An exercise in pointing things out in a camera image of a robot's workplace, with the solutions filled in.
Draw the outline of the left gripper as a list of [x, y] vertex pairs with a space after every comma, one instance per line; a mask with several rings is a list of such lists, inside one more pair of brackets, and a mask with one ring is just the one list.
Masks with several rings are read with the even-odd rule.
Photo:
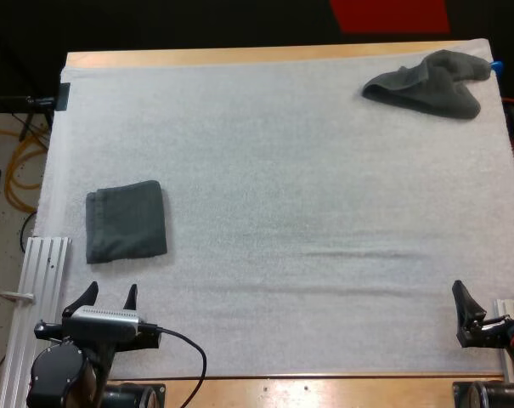
[[[93, 281], [87, 290], [74, 302], [67, 305], [63, 317], [71, 317], [82, 306], [94, 306], [99, 286]], [[137, 310], [138, 285], [130, 286], [124, 310]], [[37, 339], [72, 342], [80, 349], [113, 350], [115, 353], [140, 349], [158, 349], [161, 334], [152, 326], [149, 330], [138, 330], [138, 323], [122, 323], [98, 320], [64, 320], [60, 324], [39, 321], [34, 334]]]

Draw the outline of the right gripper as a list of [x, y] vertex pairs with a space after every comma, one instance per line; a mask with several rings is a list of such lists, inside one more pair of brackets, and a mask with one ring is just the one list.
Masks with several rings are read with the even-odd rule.
[[508, 331], [514, 326], [514, 320], [509, 315], [485, 320], [487, 311], [473, 299], [461, 280], [454, 282], [452, 293], [458, 322], [456, 337], [462, 348], [508, 347]]

